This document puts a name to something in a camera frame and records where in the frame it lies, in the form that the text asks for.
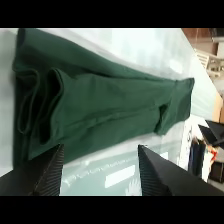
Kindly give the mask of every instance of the folded cloth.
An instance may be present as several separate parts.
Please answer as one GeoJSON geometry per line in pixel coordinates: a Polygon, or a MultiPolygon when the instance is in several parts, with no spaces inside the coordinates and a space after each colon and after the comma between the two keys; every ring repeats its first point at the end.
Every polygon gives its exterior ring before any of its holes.
{"type": "Polygon", "coordinates": [[[190,115],[193,78],[154,77],[38,29],[19,29],[13,70],[14,166],[60,143],[67,163],[132,137],[165,134],[190,115]]]}

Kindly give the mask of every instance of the glossy surface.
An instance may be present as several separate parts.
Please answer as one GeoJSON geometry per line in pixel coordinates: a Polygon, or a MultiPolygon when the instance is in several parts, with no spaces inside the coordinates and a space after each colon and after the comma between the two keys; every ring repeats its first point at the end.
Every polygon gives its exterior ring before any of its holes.
{"type": "MultiPolygon", "coordinates": [[[[16,29],[9,30],[0,30],[0,175],[12,169],[14,89],[11,63],[16,29]]],[[[206,119],[212,118],[215,87],[180,28],[42,30],[74,41],[112,61],[155,76],[170,79],[194,77],[191,113],[206,119]]],[[[144,135],[66,164],[61,195],[141,195],[137,145],[148,145],[153,151],[178,164],[183,128],[184,122],[180,122],[166,136],[144,135]]]]}

